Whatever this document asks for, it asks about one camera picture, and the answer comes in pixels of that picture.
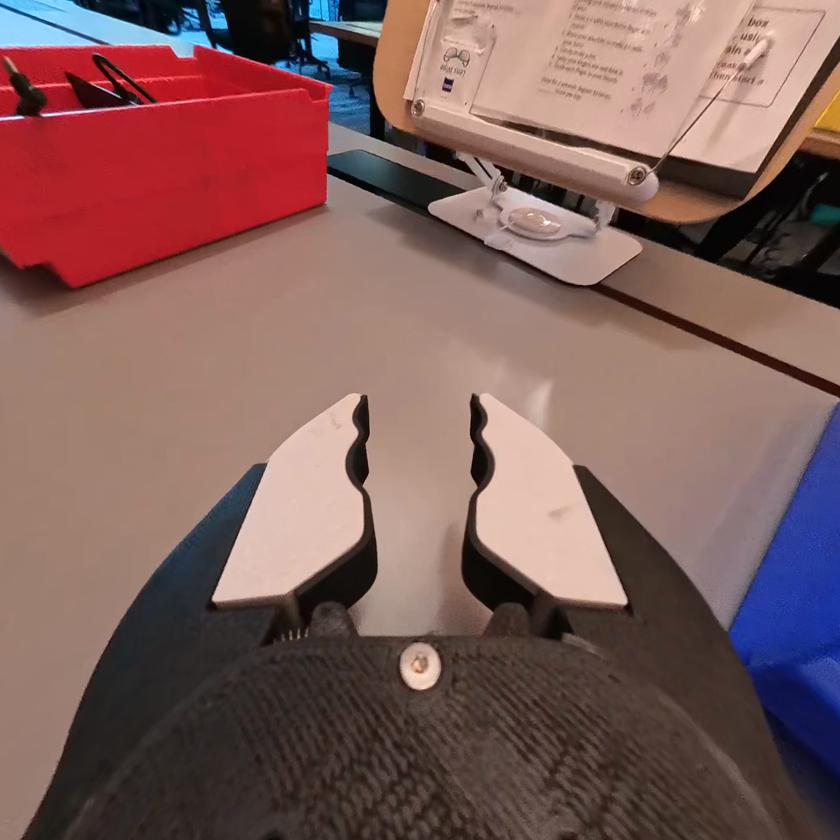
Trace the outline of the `laminated instruction sheet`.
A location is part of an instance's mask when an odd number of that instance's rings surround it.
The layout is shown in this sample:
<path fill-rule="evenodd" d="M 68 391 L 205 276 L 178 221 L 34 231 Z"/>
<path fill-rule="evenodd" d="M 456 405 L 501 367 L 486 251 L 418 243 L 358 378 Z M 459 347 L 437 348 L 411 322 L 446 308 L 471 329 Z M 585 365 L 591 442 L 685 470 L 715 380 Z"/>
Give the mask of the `laminated instruction sheet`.
<path fill-rule="evenodd" d="M 837 62 L 838 2 L 436 2 L 404 99 L 740 196 Z"/>

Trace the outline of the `brown-edged grey desk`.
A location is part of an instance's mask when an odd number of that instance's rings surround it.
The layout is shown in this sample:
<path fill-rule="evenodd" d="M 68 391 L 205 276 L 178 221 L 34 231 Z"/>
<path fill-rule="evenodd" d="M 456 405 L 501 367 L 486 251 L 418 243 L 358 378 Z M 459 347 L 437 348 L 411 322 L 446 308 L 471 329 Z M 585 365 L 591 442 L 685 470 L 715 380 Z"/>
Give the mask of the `brown-edged grey desk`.
<path fill-rule="evenodd" d="M 839 396 L 837 309 L 647 240 L 591 290 Z"/>

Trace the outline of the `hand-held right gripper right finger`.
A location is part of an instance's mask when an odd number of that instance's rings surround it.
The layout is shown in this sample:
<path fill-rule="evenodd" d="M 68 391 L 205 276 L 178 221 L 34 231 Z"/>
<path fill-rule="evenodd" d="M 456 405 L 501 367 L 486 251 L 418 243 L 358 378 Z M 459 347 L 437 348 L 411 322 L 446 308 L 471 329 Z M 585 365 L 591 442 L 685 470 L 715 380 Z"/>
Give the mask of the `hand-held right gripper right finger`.
<path fill-rule="evenodd" d="M 562 606 L 621 611 L 628 597 L 572 459 L 491 394 L 470 398 L 474 445 L 463 578 L 489 609 Z"/>

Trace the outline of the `red divided bin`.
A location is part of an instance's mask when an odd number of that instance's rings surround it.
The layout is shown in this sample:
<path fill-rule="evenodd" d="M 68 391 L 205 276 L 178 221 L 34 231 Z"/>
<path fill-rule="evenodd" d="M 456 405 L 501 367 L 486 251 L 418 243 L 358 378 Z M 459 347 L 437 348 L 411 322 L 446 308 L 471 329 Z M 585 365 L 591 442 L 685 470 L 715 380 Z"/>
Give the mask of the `red divided bin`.
<path fill-rule="evenodd" d="M 1 247 L 70 288 L 327 200 L 331 86 L 199 45 L 4 48 L 47 97 L 17 115 L 2 74 Z M 84 109 L 65 72 L 133 104 Z"/>

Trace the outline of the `blue plastic bin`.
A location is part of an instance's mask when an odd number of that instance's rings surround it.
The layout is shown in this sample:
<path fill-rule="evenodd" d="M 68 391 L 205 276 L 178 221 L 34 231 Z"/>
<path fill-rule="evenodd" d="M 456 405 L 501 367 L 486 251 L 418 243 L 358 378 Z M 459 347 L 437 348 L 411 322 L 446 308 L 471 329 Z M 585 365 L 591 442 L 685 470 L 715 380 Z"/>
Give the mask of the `blue plastic bin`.
<path fill-rule="evenodd" d="M 838 812 L 839 408 L 824 426 L 730 628 L 805 788 Z"/>

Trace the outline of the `black bin divider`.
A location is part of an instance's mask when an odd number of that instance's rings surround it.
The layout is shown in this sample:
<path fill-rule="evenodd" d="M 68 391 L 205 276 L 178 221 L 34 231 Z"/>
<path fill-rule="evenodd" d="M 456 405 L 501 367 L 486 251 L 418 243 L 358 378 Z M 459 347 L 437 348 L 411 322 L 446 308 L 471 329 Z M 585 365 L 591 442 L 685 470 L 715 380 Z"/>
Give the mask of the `black bin divider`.
<path fill-rule="evenodd" d="M 66 71 L 65 76 L 80 105 L 84 109 L 115 109 L 133 104 L 130 100 L 121 97 L 117 93 L 94 85 L 75 73 Z"/>

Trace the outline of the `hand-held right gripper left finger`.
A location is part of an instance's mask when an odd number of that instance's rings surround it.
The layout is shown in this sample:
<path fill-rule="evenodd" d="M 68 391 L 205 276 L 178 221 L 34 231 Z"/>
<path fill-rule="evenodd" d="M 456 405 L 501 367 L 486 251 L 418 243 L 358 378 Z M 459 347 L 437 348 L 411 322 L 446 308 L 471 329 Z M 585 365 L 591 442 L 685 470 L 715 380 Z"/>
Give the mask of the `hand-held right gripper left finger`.
<path fill-rule="evenodd" d="M 366 395 L 348 394 L 269 457 L 213 593 L 219 609 L 357 603 L 377 573 Z"/>

